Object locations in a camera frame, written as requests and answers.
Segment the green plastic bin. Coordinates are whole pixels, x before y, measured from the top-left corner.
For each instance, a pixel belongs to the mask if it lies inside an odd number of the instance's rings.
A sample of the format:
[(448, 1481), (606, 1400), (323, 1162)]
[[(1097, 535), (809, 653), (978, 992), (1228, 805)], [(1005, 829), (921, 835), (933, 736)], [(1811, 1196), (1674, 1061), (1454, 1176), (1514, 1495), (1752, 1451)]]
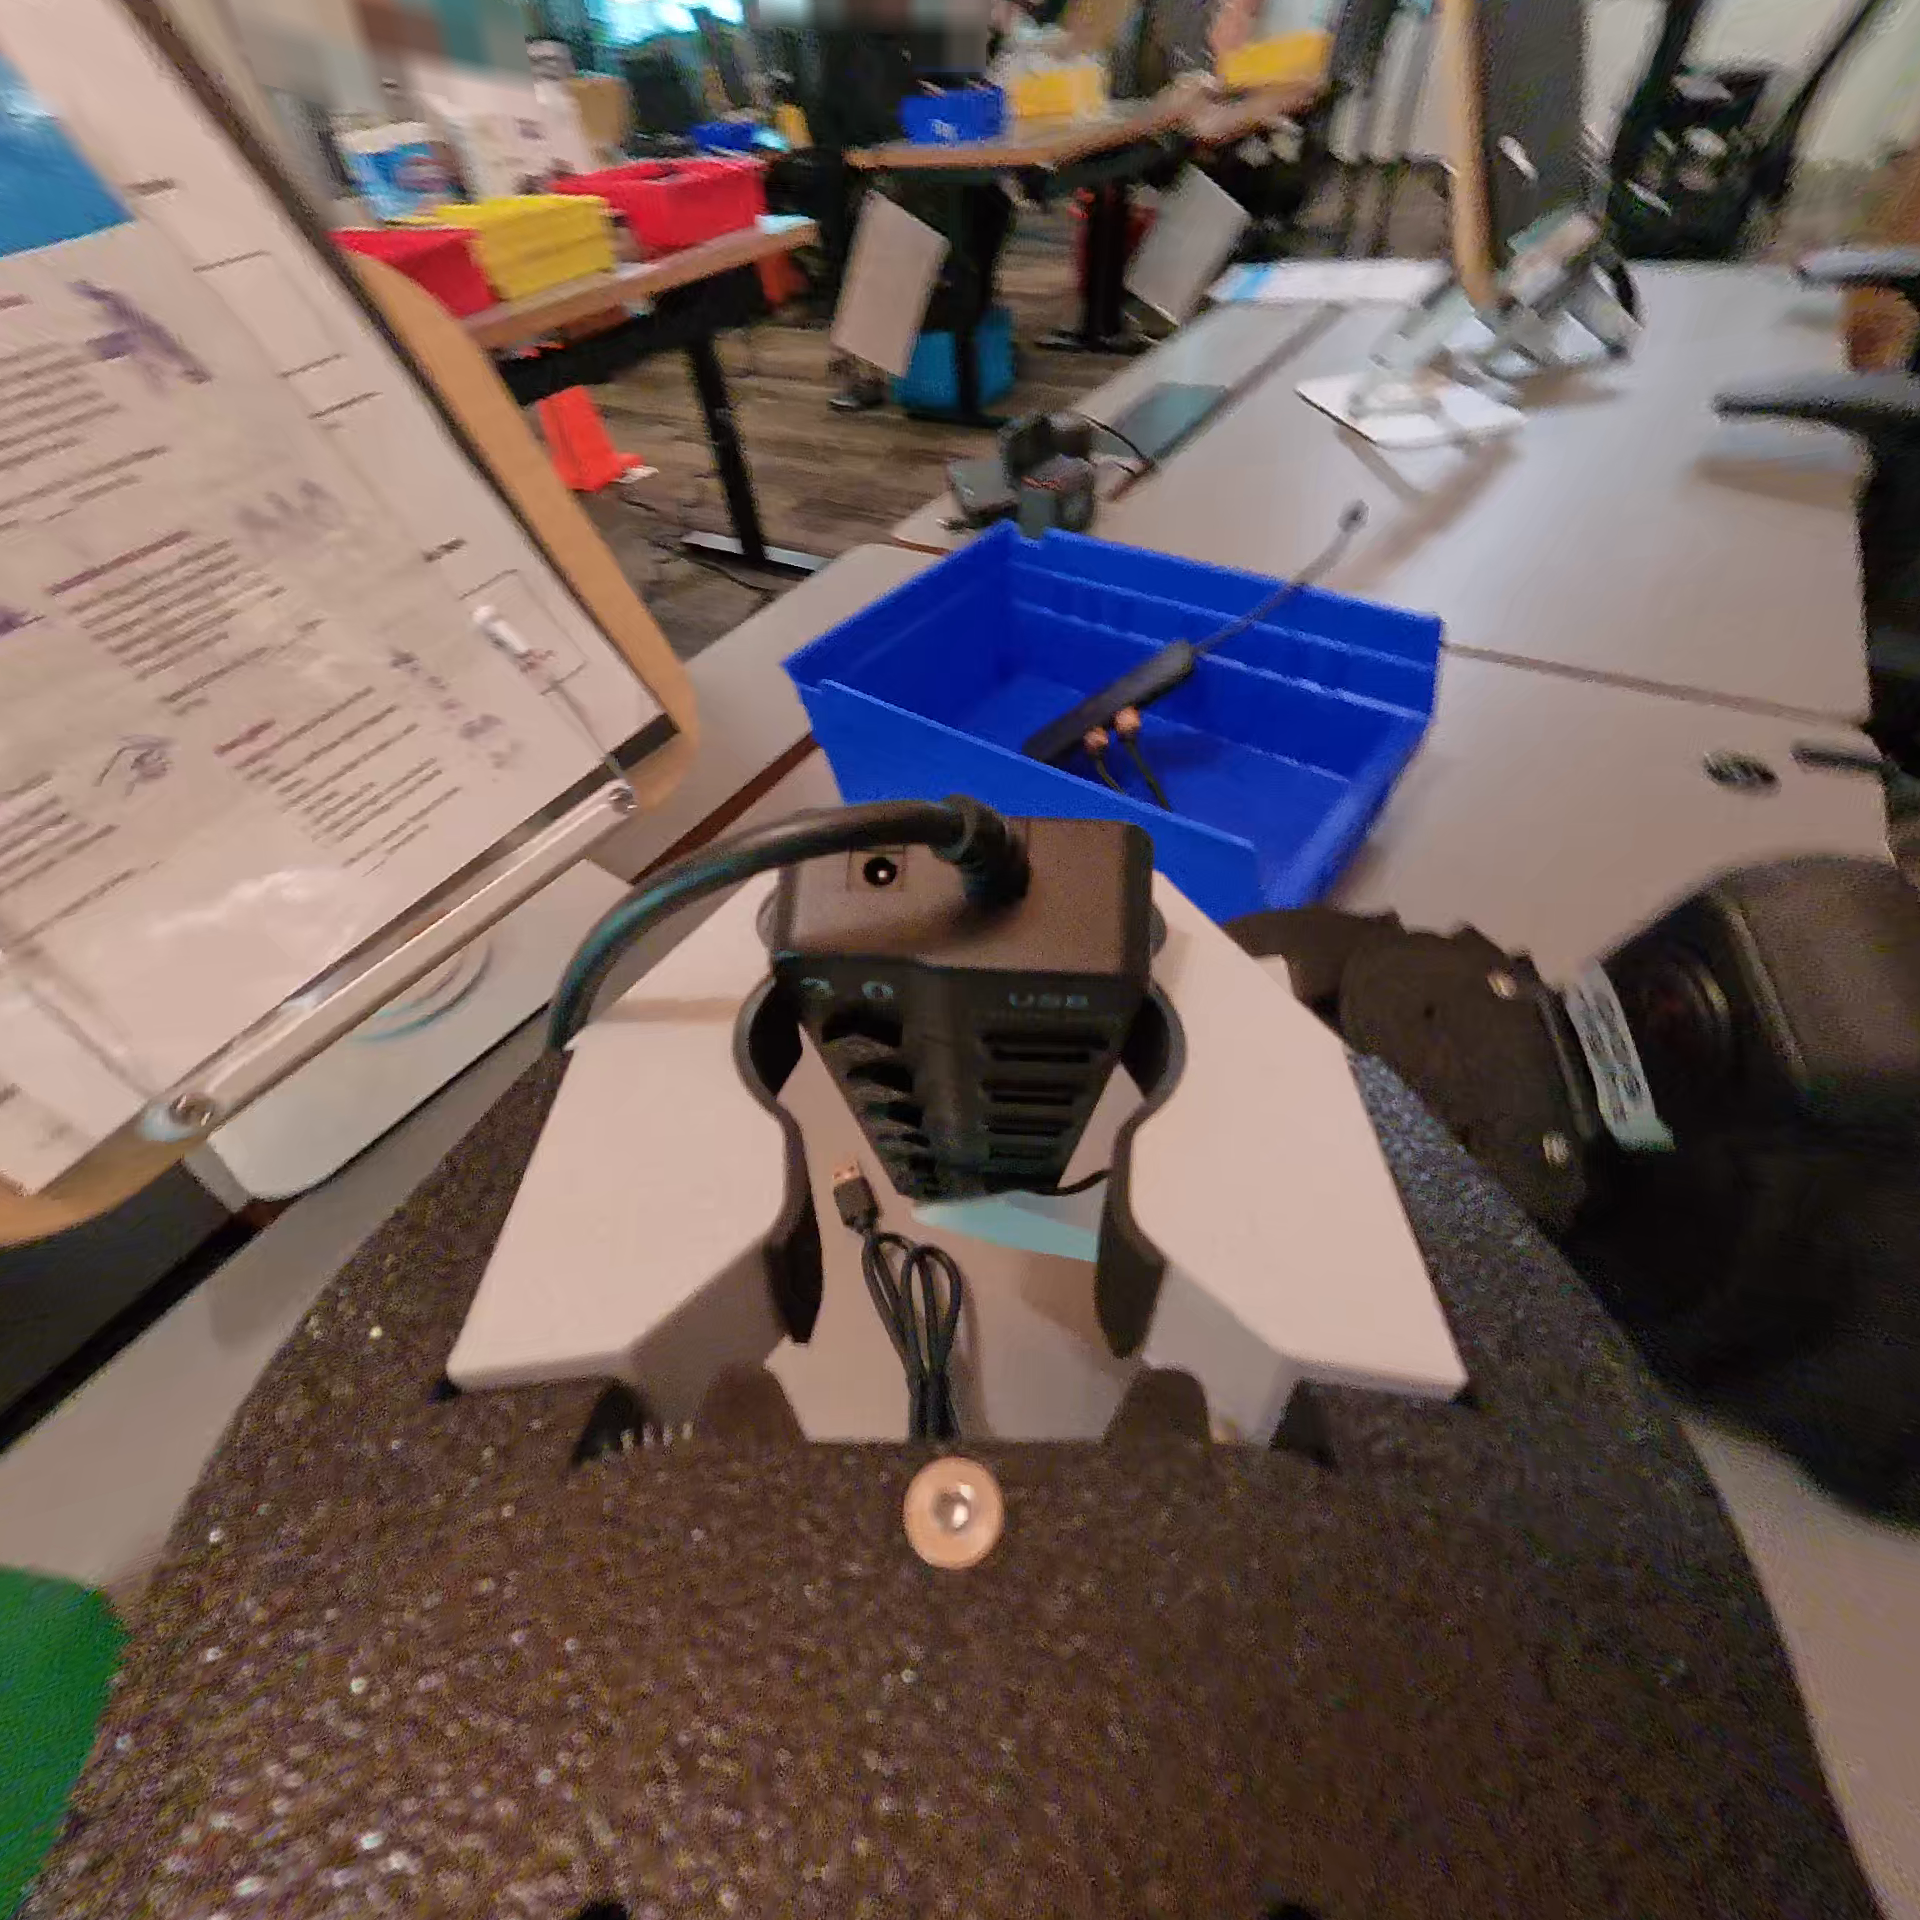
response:
[(128, 1633), (109, 1597), (3, 1568), (3, 1916), (22, 1907), (65, 1827)]

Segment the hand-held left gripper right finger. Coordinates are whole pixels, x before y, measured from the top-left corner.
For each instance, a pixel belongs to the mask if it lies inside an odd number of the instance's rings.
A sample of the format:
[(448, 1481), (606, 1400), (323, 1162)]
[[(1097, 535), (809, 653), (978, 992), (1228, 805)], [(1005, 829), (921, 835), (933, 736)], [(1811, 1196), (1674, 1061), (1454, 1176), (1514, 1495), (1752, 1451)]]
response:
[(1213, 1437), (1274, 1443), (1302, 1385), (1454, 1403), (1470, 1372), (1349, 1055), (1177, 888), (1120, 1056), (1094, 1319), (1182, 1375)]

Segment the wooden backing board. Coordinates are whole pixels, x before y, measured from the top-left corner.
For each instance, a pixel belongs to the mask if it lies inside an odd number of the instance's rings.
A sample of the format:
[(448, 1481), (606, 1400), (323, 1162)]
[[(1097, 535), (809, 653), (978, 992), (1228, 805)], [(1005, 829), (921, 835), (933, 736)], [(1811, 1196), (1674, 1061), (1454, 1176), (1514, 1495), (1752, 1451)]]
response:
[(404, 920), (353, 952), (313, 991), (249, 1028), (161, 1112), (93, 1145), (41, 1193), (4, 1185), (3, 1244), (41, 1241), (104, 1217), (201, 1145), (217, 1127), (272, 1092), (360, 1025), (384, 1012), (424, 978), (478, 946), (570, 868), (598, 857), (614, 833), (666, 805), (689, 776), (701, 725), (689, 673), (585, 509), (563, 488), (516, 403), (465, 327), (411, 281), (362, 257), (323, 248), (353, 297), (424, 395), (438, 409), (465, 460), (509, 508), (585, 620), (658, 701), (666, 732), (646, 752), (606, 747), (610, 769), (576, 802), (548, 802), (482, 860), (428, 897)]

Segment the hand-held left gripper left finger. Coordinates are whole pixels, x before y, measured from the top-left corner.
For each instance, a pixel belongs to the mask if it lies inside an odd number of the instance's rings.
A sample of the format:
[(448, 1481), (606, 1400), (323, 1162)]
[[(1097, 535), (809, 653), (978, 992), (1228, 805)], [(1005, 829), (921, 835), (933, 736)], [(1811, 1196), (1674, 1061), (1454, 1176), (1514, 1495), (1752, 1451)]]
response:
[(781, 1099), (801, 1020), (745, 884), (566, 1045), (560, 1089), (448, 1353), (467, 1393), (624, 1383), (686, 1420), (812, 1341), (825, 1241)]

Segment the orange cone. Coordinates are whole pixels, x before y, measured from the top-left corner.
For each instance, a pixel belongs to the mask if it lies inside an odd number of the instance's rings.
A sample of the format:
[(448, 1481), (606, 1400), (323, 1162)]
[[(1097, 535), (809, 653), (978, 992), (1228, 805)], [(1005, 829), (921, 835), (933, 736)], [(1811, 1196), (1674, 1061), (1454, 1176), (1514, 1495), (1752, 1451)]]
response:
[(557, 479), (573, 493), (598, 497), (653, 472), (640, 456), (610, 440), (585, 388), (573, 387), (540, 397), (534, 418)]

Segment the instruction sheet in acrylic holder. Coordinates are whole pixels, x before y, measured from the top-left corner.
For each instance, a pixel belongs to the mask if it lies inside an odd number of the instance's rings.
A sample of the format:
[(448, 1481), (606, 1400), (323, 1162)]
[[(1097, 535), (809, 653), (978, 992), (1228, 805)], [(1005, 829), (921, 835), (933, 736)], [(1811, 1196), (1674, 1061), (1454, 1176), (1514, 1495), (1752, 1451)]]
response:
[(646, 752), (156, 5), (4, 5), (4, 1185)]

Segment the small black usb hub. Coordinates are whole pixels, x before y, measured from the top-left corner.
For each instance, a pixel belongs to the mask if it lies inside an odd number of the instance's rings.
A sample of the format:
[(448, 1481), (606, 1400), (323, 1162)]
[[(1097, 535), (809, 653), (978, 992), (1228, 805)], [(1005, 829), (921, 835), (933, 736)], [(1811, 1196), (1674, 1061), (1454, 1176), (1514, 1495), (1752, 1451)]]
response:
[(1182, 689), (1204, 649), (1192, 641), (1174, 641), (1144, 663), (1129, 668), (1120, 679), (1088, 696), (1077, 706), (1044, 722), (1030, 733), (1021, 754), (1044, 764), (1061, 764), (1082, 752), (1091, 732), (1113, 732), (1125, 712), (1144, 713), (1158, 700)]

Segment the white stand base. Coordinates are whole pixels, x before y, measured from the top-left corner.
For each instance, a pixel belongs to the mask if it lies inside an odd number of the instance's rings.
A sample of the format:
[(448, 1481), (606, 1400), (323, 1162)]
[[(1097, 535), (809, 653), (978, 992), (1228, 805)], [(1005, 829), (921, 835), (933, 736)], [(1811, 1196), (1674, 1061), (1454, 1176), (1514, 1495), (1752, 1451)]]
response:
[(229, 1211), (324, 1185), (493, 1047), (493, 971), (484, 933), (217, 1130), (185, 1170)]

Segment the wooden table with black leg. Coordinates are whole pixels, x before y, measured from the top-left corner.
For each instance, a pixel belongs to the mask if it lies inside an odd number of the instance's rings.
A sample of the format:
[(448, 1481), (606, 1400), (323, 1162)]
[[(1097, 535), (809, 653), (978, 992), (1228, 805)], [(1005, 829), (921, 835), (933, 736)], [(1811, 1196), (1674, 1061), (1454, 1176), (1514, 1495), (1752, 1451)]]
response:
[(497, 361), (518, 403), (604, 387), (652, 356), (682, 356), (701, 407), (729, 529), (723, 535), (684, 532), (678, 552), (704, 565), (737, 562), (756, 576), (804, 580), (828, 561), (765, 539), (718, 339), (770, 312), (762, 265), (789, 260), (817, 240), (817, 221), (770, 213), (753, 229), (493, 304), (469, 316), (465, 331)]

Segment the red plastic bin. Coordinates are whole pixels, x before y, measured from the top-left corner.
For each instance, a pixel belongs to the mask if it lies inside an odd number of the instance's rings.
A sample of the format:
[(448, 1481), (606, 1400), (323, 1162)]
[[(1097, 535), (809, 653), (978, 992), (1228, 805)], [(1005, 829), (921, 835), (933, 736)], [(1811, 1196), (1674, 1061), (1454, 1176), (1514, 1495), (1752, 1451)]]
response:
[(473, 233), (445, 225), (392, 225), (333, 229), (333, 245), (353, 257), (372, 258), (424, 292), (451, 316), (470, 320), (497, 304), (497, 289), (482, 268)]
[(548, 191), (604, 202), (642, 257), (662, 257), (754, 229), (765, 213), (765, 162), (740, 156), (626, 161), (555, 176)]

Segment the large black multiport usb hub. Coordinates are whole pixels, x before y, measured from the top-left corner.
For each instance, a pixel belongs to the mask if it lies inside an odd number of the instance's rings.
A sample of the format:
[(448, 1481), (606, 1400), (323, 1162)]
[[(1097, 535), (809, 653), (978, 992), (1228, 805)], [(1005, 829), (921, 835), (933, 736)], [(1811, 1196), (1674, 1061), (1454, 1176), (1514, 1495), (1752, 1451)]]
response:
[(910, 1203), (1057, 1187), (1147, 997), (1147, 835), (1017, 833), (1010, 904), (971, 900), (928, 848), (877, 848), (786, 871), (760, 916), (781, 997)]

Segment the blue plastic bin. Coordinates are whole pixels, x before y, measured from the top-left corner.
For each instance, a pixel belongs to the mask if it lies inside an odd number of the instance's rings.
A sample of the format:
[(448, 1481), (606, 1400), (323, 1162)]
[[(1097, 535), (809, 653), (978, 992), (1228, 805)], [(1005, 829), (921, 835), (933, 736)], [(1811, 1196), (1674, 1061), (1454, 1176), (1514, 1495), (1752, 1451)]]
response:
[[(1182, 689), (1061, 764), (1021, 754), (1174, 641), (1204, 649)], [(844, 801), (1138, 826), (1225, 924), (1336, 888), (1425, 740), (1442, 658), (1434, 613), (1000, 527), (785, 668)]]

